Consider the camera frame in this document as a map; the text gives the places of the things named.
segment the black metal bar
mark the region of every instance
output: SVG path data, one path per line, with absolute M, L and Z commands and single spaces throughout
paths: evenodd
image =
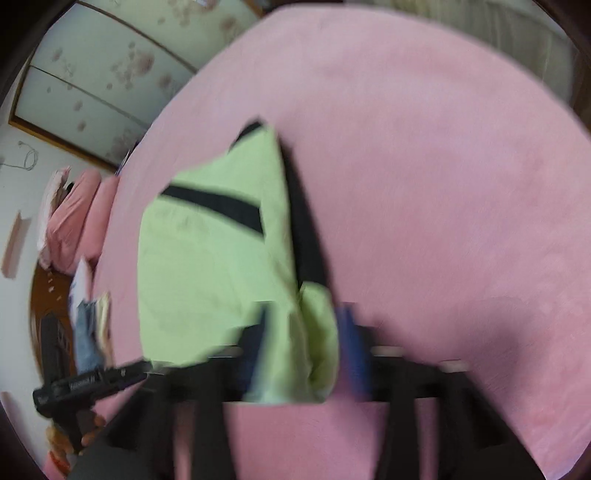
M 168 399 L 170 387 L 163 375 L 153 375 L 144 385 L 150 389 L 138 434 L 138 455 L 161 479 L 174 479 L 174 410 Z
M 443 375 L 439 480 L 543 480 L 544 475 L 463 372 Z
M 193 480 L 236 480 L 223 409 L 222 362 L 223 359 L 211 359 L 192 372 L 193 382 L 199 385 L 194 418 Z
M 388 359 L 392 386 L 386 431 L 375 472 L 375 480 L 418 480 L 420 463 L 417 419 L 414 407 L 416 387 L 403 359 Z

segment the pink pillow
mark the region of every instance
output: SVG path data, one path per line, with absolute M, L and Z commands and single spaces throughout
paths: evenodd
M 98 262 L 103 251 L 111 208 L 118 186 L 119 177 L 109 177 L 100 184 L 86 217 L 76 258 L 85 257 L 93 265 Z
M 47 224 L 60 204 L 64 185 L 68 181 L 70 167 L 65 167 L 53 173 L 41 200 L 39 209 L 39 228 L 37 236 L 37 252 L 39 264 L 46 270 L 51 266 L 51 254 L 47 245 Z
M 73 275 L 76 271 L 76 250 L 100 180 L 98 170 L 85 170 L 49 219 L 47 243 L 51 252 L 51 264 L 62 273 Z

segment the pink blanket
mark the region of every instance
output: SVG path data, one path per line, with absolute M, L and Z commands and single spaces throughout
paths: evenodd
M 414 358 L 468 361 L 547 477 L 568 471 L 591 440 L 591 142 L 509 60 L 403 15 L 284 9 L 169 104 L 123 170 L 98 266 L 116 360 L 142 351 L 144 208 L 257 116 L 293 147 L 336 298 Z M 383 411 L 343 381 L 322 406 L 228 410 L 242 480 L 372 476 Z

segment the cable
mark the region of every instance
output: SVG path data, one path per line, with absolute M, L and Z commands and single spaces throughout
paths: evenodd
M 25 170 L 25 171 L 31 171 L 32 169 L 35 168 L 35 166 L 37 165 L 37 162 L 39 161 L 39 152 L 37 150 L 35 150 L 32 146 L 30 146 L 29 144 L 25 143 L 25 142 L 18 142 L 18 146 L 19 148 L 22 147 L 23 145 L 29 147 L 29 151 L 27 152 L 27 155 L 25 155 L 25 162 L 24 165 L 20 166 L 20 165 L 8 165 L 7 163 L 3 163 L 0 161 L 0 168 L 2 167 L 10 167 L 10 168 L 20 168 L 21 170 Z M 29 159 L 30 155 L 33 155 L 33 163 L 27 167 L 27 161 Z

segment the blue fabric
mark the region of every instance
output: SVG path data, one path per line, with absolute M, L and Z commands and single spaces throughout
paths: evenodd
M 82 374 L 104 367 L 105 359 L 96 344 L 96 302 L 81 302 L 76 315 L 74 330 L 74 361 Z
M 359 336 L 350 305 L 335 308 L 339 343 L 353 392 L 360 400 L 371 397 L 371 356 Z

